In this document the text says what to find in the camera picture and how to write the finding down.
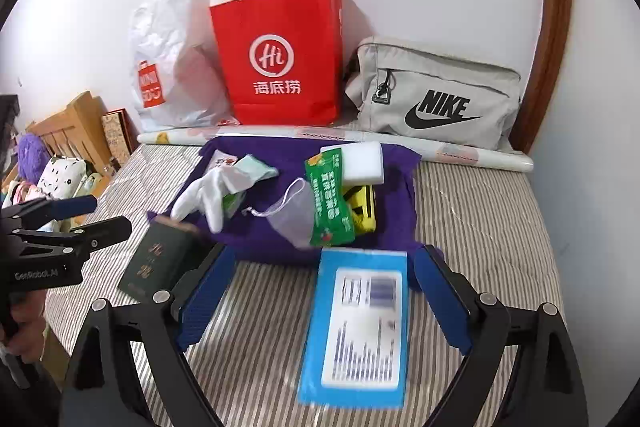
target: human hand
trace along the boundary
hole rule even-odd
[[[24,363],[36,362],[42,356],[43,332],[46,327],[42,313],[46,298],[46,290],[28,292],[24,301],[11,307],[12,317],[20,326],[20,330],[10,341],[5,339],[4,331],[0,327],[0,342],[5,344],[8,353],[22,357]]]

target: striped bed sheet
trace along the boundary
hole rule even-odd
[[[126,243],[97,251],[85,263],[84,283],[49,292],[46,317],[71,353],[91,302],[132,299],[116,289],[146,232],[146,211],[164,211],[199,160],[199,147],[142,145],[98,200],[87,222],[124,215]],[[519,172],[420,163],[415,171],[416,238],[441,248],[454,271],[509,306],[562,309],[558,270],[529,182]],[[220,419],[234,427],[422,426],[462,357],[449,347],[423,296],[410,292],[407,386],[397,410],[301,405],[298,379],[316,272],[239,263],[236,275],[202,340],[186,358]],[[146,361],[134,344],[142,388],[158,425],[171,425]],[[502,357],[491,394],[476,425],[489,426],[509,379],[514,348]]]

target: gray nike bag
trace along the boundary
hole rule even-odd
[[[521,89],[513,70],[382,37],[356,53],[345,92],[362,130],[496,149],[513,125]]]

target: nike swoosh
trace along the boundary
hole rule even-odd
[[[409,112],[404,117],[404,123],[412,129],[430,129],[432,127],[440,127],[441,125],[449,125],[451,123],[459,123],[480,118],[479,116],[470,116],[469,118],[459,116],[457,118],[431,118],[429,120],[425,120],[424,118],[420,118],[415,112],[418,105],[419,102],[409,109]]]

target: white sponge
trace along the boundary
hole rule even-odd
[[[342,186],[382,185],[385,170],[382,162],[382,145],[379,142],[356,142],[347,145],[322,147],[342,150]]]

